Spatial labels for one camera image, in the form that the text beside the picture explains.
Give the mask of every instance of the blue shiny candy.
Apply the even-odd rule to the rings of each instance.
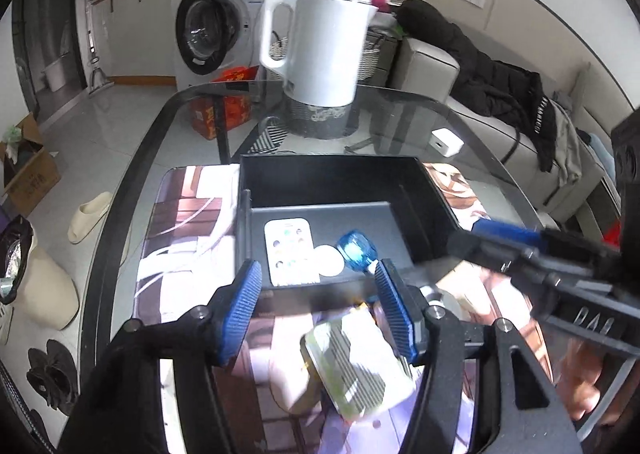
[[[347,266],[355,271],[367,271],[369,265],[378,259],[378,251],[374,244],[358,230],[351,230],[343,235],[336,247]]]

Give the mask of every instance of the wooden baseboard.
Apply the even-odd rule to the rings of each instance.
[[[116,85],[173,85],[175,76],[110,76]]]

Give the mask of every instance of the white charger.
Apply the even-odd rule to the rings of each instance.
[[[437,129],[431,131],[429,145],[446,158],[460,152],[460,149],[464,144],[465,142],[453,134],[449,129]]]

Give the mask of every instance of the black tray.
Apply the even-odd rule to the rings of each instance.
[[[257,312],[276,315],[340,309],[375,296],[371,277],[345,268],[319,284],[271,285],[264,225],[302,217],[315,246],[335,246],[360,230],[399,269],[445,257],[458,223],[424,166],[410,157],[242,156],[236,264],[262,266]]]

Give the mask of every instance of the white smartphone toy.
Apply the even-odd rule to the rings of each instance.
[[[274,219],[264,225],[269,274],[274,286],[315,284],[314,242],[306,219]]]

